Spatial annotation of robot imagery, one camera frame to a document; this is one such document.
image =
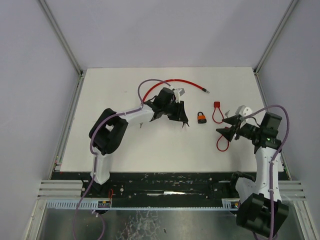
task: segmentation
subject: wall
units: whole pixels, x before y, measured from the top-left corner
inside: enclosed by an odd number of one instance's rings
[[[77,75],[36,0],[0,7],[0,238],[20,240]]]
[[[288,110],[291,127],[285,156],[293,177],[303,183],[318,229],[319,11],[320,1],[300,1],[260,73],[268,104],[281,104]]]
[[[291,0],[47,0],[83,69],[254,67]]]

